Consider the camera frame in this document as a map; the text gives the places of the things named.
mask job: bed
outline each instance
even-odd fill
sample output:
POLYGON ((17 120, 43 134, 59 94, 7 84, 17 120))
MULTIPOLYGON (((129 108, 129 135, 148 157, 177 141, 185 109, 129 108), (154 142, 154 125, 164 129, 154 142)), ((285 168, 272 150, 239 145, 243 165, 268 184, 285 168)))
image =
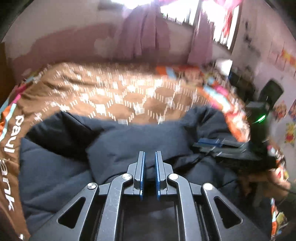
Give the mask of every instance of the bed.
MULTIPOLYGON (((29 237, 19 190, 20 139, 30 127, 56 112, 117 121, 120 124, 161 124, 182 118, 196 105, 220 109, 238 141, 248 141, 242 103, 217 72, 191 66, 148 64, 60 63, 36 72, 22 85, 1 114, 0 207, 17 234, 29 237)), ((279 175, 287 178, 284 163, 279 175)), ((273 233, 284 223, 274 215, 273 233)))

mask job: metal screw head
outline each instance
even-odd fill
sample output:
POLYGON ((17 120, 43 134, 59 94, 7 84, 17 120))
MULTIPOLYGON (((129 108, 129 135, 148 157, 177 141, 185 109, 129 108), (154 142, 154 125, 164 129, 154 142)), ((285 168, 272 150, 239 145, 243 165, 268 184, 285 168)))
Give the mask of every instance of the metal screw head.
POLYGON ((203 186, 204 186, 204 189, 208 191, 211 191, 213 189, 213 185, 210 183, 205 183, 203 186))
POLYGON ((25 236, 23 234, 20 234, 19 238, 20 238, 20 240, 23 240, 23 241, 26 240, 26 238, 25 238, 25 236))
POLYGON ((124 180, 130 180, 131 179, 131 174, 125 173, 125 174, 122 175, 122 178, 124 180))
POLYGON ((172 173, 172 174, 169 174, 168 178, 171 180, 176 180, 179 178, 179 176, 178 174, 172 173))
POLYGON ((87 188, 88 188, 89 190, 93 190, 93 189, 95 189, 95 188, 96 188, 96 183, 89 183, 89 184, 87 184, 87 188))

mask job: brown patterned blanket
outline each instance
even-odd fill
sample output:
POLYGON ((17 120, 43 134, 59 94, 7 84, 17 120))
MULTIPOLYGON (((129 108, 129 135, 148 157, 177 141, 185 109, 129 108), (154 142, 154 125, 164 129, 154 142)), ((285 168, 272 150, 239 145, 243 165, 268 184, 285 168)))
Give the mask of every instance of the brown patterned blanket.
POLYGON ((20 139, 58 111, 122 124, 179 119, 207 99, 195 86, 153 74, 148 65, 61 63, 41 71, 1 114, 0 220, 29 238, 18 190, 20 139))

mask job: window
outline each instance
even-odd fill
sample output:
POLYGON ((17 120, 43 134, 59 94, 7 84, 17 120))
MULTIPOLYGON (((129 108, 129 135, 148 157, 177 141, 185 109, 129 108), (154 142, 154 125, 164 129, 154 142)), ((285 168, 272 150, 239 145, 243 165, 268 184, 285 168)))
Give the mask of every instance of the window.
MULTIPOLYGON (((134 9, 139 5, 149 4, 151 0, 112 0, 113 2, 125 5, 134 9)), ((238 32, 241 6, 228 11, 213 0, 175 0, 172 3, 160 7, 163 17, 178 24, 197 24, 196 16, 199 11, 204 11, 208 19, 213 23, 213 40, 233 50, 236 35, 238 32)))
POLYGON ((214 23, 214 41, 225 45, 228 49, 231 49, 232 42, 236 39, 235 32, 239 24, 239 8, 240 6, 237 6, 228 13, 226 9, 214 1, 204 1, 202 3, 202 11, 206 12, 209 21, 214 23))
POLYGON ((193 25, 199 0, 177 0, 171 4, 160 7, 164 17, 178 23, 193 25))

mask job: black chair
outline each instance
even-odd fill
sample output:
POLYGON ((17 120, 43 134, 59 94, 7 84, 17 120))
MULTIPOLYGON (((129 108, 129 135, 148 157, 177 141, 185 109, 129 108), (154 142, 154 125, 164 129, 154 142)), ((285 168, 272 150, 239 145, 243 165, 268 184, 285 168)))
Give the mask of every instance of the black chair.
POLYGON ((270 79, 268 83, 263 87, 260 92, 258 102, 265 102, 269 105, 269 111, 273 109, 274 104, 284 93, 283 88, 273 79, 270 79))

